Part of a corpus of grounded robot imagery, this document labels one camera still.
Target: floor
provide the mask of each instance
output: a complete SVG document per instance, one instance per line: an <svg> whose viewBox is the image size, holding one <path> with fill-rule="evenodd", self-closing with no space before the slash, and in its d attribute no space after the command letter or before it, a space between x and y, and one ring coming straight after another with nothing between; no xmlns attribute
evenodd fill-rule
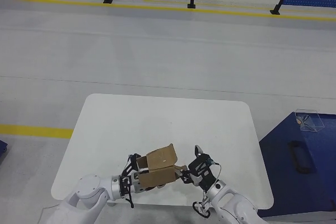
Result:
<svg viewBox="0 0 336 224"><path fill-rule="evenodd" d="M244 101L261 139L296 109L336 114L336 22L1 1L0 123L74 128L92 93ZM69 140L0 139L0 223L37 223ZM206 223L127 204L108 220Z"/></svg>

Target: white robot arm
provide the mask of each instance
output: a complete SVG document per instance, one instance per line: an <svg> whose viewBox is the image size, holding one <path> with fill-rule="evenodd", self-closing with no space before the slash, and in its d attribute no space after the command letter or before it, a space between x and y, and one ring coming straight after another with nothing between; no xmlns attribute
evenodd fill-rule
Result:
<svg viewBox="0 0 336 224"><path fill-rule="evenodd" d="M185 184L199 186L204 191L202 202L194 202L193 209L203 216L210 216L210 207L217 213L218 219L226 224L267 224L257 214L257 208L243 195L216 179L211 170L215 163L208 154L204 154L199 146L195 147L196 159L189 164L187 170L178 170L176 173ZM117 199L126 198L133 208L131 193L141 193L153 188L143 188L139 184L138 174L141 172L136 163L139 155L130 155L130 164L121 175L101 179L97 175L88 175L78 181L74 191L65 198L47 220L47 224L93 224L104 205ZM222 207L219 201L226 195L233 197ZM77 208L78 201L87 209Z"/></svg>

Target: yellow stripe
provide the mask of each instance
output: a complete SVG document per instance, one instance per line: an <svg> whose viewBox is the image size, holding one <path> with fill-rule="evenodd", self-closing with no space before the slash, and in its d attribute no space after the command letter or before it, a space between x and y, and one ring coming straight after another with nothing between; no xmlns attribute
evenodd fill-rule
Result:
<svg viewBox="0 0 336 224"><path fill-rule="evenodd" d="M74 2L74 1L60 1L60 0L23 0L25 2L40 2L40 3L55 3L55 4L71 4L77 6L100 6L112 8L135 8L141 10L165 10L165 11L182 11L182 12L200 12L212 13L221 15L236 15L236 16L251 16L251 17L269 17L269 18L287 18L292 20L315 20L315 21L329 21L336 22L333 17L312 17L312 16L294 16L294 15L271 15L270 13L254 13L254 12L234 12L224 10L205 10L205 9L190 9L190 8L176 8L176 7L160 7L160 6L136 6L128 4L103 4L95 2Z"/></svg>
<svg viewBox="0 0 336 224"><path fill-rule="evenodd" d="M71 138L72 132L73 129L0 124L0 134L49 138Z"/></svg>
<svg viewBox="0 0 336 224"><path fill-rule="evenodd" d="M143 2L151 3L166 3L166 4L187 4L186 2L176 2L176 1L156 1L156 0L143 0ZM254 7L254 6L234 6L229 4L209 4L209 3L196 3L197 6L215 6L215 7L226 7L226 8L247 8L250 10L272 10L269 7ZM285 10L280 9L281 12L302 12L302 13L318 13L318 14L331 14L336 15L336 12L332 11L312 11L312 10Z"/></svg>

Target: transparent box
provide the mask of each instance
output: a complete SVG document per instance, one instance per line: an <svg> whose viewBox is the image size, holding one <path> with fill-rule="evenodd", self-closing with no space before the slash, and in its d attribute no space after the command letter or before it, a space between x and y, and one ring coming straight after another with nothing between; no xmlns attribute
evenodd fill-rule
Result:
<svg viewBox="0 0 336 224"><path fill-rule="evenodd" d="M318 132L325 128L316 110L297 109L295 117L297 123L300 125L300 130L304 132Z"/></svg>

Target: table top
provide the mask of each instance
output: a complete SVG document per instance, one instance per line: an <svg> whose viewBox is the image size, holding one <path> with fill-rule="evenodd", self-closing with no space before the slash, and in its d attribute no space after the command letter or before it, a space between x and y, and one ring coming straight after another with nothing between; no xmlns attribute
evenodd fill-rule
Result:
<svg viewBox="0 0 336 224"><path fill-rule="evenodd" d="M62 200L81 177L120 174L129 154L145 155L170 143L178 156L176 165L190 164L197 144L222 165L219 179L259 209L273 205L253 119L244 102L150 96L90 95L51 194ZM212 166L212 171L217 175L219 169ZM137 204L191 206L201 200L202 190L177 180L132 196Z"/></svg>

